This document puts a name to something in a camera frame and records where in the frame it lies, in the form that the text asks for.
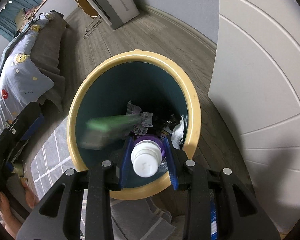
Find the trash can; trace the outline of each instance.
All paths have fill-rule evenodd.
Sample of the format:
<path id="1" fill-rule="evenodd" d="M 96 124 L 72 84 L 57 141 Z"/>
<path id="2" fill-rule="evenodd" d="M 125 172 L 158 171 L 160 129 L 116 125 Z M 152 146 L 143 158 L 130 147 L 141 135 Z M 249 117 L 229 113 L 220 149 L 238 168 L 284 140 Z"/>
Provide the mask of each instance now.
<path id="1" fill-rule="evenodd" d="M 179 115 L 187 116 L 182 149 L 188 158 L 193 157 L 200 136 L 201 111 L 191 80 L 172 60 L 157 53 L 135 50 L 101 63 L 84 80 L 74 97 L 67 123 L 67 142 L 78 171 L 106 160 L 124 143 L 117 141 L 101 151 L 81 148 L 79 142 L 85 123 L 91 118 L 126 114 L 130 100 L 141 108 L 164 102 Z M 129 174 L 128 180 L 127 187 L 111 191 L 110 196 L 122 200 L 142 199 L 170 185 L 168 172 L 150 178 Z"/>

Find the yellow trash can rim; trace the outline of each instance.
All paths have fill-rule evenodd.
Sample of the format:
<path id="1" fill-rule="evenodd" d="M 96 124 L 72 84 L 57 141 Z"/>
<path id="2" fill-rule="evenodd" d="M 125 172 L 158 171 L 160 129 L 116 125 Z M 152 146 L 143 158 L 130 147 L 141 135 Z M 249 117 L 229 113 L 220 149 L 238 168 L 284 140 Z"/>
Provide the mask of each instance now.
<path id="1" fill-rule="evenodd" d="M 81 84 L 77 93 L 74 96 L 67 122 L 67 143 L 71 159 L 78 171 L 85 171 L 88 169 L 80 156 L 75 137 L 76 118 L 84 95 L 86 94 L 90 86 L 93 84 L 93 82 L 98 77 L 100 77 L 105 71 L 109 70 L 114 66 L 126 62 L 135 61 L 151 63 L 153 65 L 156 65 L 157 67 L 162 68 L 167 73 L 169 73 L 180 86 L 184 94 L 188 109 L 188 129 L 182 149 L 186 152 L 189 159 L 193 157 L 200 136 L 201 111 L 199 99 L 190 78 L 180 66 L 178 66 L 176 63 L 174 63 L 167 57 L 164 57 L 154 52 L 136 49 L 135 51 L 129 51 L 118 54 L 101 63 L 87 76 L 87 78 L 83 81 L 83 83 Z M 170 185 L 171 182 L 169 173 L 166 172 L 160 178 L 144 186 L 135 188 L 124 188 L 121 191 L 110 191 L 110 197 L 122 200 L 142 199 L 155 195 L 163 191 Z"/>

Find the blue gripper pad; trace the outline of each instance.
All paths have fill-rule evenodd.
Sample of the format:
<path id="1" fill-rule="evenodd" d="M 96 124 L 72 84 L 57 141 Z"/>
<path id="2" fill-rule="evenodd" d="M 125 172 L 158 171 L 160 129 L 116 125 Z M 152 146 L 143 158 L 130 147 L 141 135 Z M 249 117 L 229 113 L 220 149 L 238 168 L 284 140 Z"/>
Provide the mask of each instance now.
<path id="1" fill-rule="evenodd" d="M 127 147 L 123 153 L 123 159 L 120 167 L 120 178 L 119 178 L 119 186 L 120 188 L 124 188 L 128 180 L 128 174 L 131 164 L 131 152 L 133 146 L 133 139 L 129 137 Z"/>
<path id="2" fill-rule="evenodd" d="M 173 189 L 177 190 L 179 188 L 177 169 L 176 169 L 176 165 L 174 163 L 173 155 L 171 152 L 171 147 L 170 147 L 167 137 L 163 138 L 163 145 L 164 145 L 164 149 L 166 152 L 166 160 L 167 160 L 170 181 L 173 186 Z"/>
<path id="3" fill-rule="evenodd" d="M 43 114 L 40 114 L 39 117 L 31 124 L 29 129 L 24 133 L 24 135 L 21 138 L 21 141 L 28 140 L 31 137 L 31 135 L 33 135 L 34 132 L 39 129 L 43 121 L 44 121 Z"/>

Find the blue curtain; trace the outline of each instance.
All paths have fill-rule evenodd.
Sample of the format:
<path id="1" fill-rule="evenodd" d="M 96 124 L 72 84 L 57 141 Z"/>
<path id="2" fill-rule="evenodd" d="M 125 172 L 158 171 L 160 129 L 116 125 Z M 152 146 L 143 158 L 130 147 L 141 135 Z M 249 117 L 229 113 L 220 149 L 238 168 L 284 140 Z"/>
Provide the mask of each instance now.
<path id="1" fill-rule="evenodd" d="M 12 41 L 17 32 L 15 18 L 22 8 L 29 10 L 40 5 L 42 0 L 10 0 L 5 9 L 0 12 L 0 34 L 8 41 Z"/>

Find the pillow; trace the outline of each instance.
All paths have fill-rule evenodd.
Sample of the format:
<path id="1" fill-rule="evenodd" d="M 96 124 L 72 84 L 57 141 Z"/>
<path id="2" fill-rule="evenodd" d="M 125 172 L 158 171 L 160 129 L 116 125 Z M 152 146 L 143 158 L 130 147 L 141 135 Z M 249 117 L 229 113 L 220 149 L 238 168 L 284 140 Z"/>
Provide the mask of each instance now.
<path id="1" fill-rule="evenodd" d="M 24 18 L 25 18 L 26 14 L 25 14 L 25 9 L 22 8 L 16 18 L 14 19 L 15 23 L 16 23 L 16 26 L 17 26 L 17 31 L 21 28 L 21 26 L 23 25 L 23 21 L 24 21 Z"/>

